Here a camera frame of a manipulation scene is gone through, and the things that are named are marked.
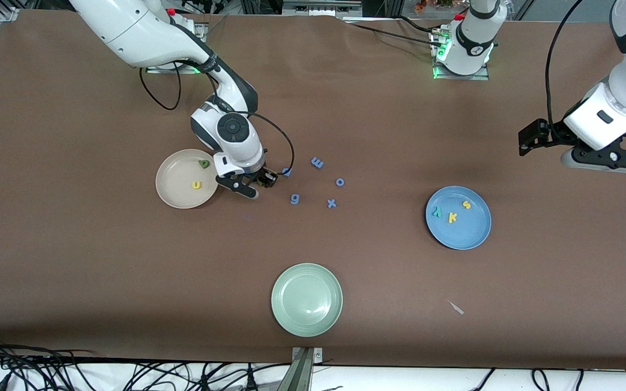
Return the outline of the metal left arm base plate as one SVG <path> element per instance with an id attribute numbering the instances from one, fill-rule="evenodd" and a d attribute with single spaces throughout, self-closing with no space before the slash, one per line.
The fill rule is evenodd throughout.
<path id="1" fill-rule="evenodd" d="M 448 24 L 440 25 L 428 33 L 433 64 L 433 79 L 453 79 L 465 81 L 487 81 L 489 70 L 487 62 L 494 42 L 486 45 L 473 45 L 469 41 L 467 47 L 456 40 L 459 34 Z"/>

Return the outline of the blue round plate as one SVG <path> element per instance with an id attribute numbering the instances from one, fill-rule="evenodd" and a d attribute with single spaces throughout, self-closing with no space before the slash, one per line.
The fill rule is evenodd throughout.
<path id="1" fill-rule="evenodd" d="M 472 207 L 465 210 L 462 202 L 469 200 Z M 435 206 L 440 206 L 442 218 L 432 216 Z M 449 224 L 450 212 L 459 219 Z M 425 205 L 425 224 L 428 232 L 439 243 L 454 250 L 471 250 L 479 247 L 489 237 L 492 215 L 489 206 L 477 192 L 462 186 L 447 186 L 435 191 Z"/>

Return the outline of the orange dried plant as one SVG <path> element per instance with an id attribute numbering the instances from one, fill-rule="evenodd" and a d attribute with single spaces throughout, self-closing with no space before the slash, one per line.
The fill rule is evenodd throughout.
<path id="1" fill-rule="evenodd" d="M 457 7 L 459 0 L 417 0 L 414 4 L 416 14 L 422 14 L 425 10 L 429 12 L 449 11 Z"/>

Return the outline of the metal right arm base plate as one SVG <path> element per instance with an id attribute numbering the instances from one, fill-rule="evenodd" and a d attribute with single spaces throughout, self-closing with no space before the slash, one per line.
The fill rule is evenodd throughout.
<path id="1" fill-rule="evenodd" d="M 193 33 L 196 37 L 198 37 L 202 42 L 206 42 L 206 35 L 209 30 L 209 24 L 207 23 L 199 23 L 191 21 L 186 25 L 186 28 L 189 32 Z M 163 64 L 157 65 L 154 67 L 149 67 L 146 69 L 147 73 L 152 74 L 168 74 L 172 72 L 179 72 L 179 74 L 198 74 L 199 71 L 191 66 L 180 64 L 179 62 L 172 62 L 171 64 Z"/>

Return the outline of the green round plate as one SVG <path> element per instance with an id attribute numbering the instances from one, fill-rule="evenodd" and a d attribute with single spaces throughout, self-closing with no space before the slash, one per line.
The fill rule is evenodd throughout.
<path id="1" fill-rule="evenodd" d="M 321 336 L 340 318 L 343 309 L 340 282 L 322 265 L 293 265 L 276 279 L 271 309 L 278 324 L 293 336 Z"/>

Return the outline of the beige round plate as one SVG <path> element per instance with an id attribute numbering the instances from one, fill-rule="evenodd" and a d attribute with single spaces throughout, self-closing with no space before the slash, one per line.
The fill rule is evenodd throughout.
<path id="1" fill-rule="evenodd" d="M 203 170 L 199 159 L 208 159 L 210 166 Z M 176 209 L 188 210 L 209 201 L 218 189 L 216 169 L 211 154 L 200 149 L 183 149 L 171 154 L 159 166 L 155 176 L 155 188 L 159 198 Z M 191 187 L 193 181 L 201 181 L 202 188 Z"/>

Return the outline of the grey power strip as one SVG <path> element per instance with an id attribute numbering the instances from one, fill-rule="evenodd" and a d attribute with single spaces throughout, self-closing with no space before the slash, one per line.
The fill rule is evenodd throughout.
<path id="1" fill-rule="evenodd" d="M 362 17 L 361 0 L 283 0 L 282 15 Z"/>

